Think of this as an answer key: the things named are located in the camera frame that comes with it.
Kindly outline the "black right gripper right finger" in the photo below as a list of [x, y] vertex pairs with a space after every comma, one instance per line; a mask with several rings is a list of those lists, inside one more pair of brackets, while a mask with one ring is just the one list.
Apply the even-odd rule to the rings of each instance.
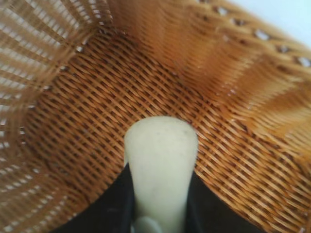
[[217, 197], [194, 172], [187, 202], [189, 233], [263, 233]]

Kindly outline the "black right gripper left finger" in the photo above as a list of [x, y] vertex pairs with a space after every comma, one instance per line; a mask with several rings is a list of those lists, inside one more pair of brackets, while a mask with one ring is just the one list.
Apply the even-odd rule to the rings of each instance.
[[104, 193], [85, 210], [53, 233], [130, 233], [134, 190], [129, 165]]

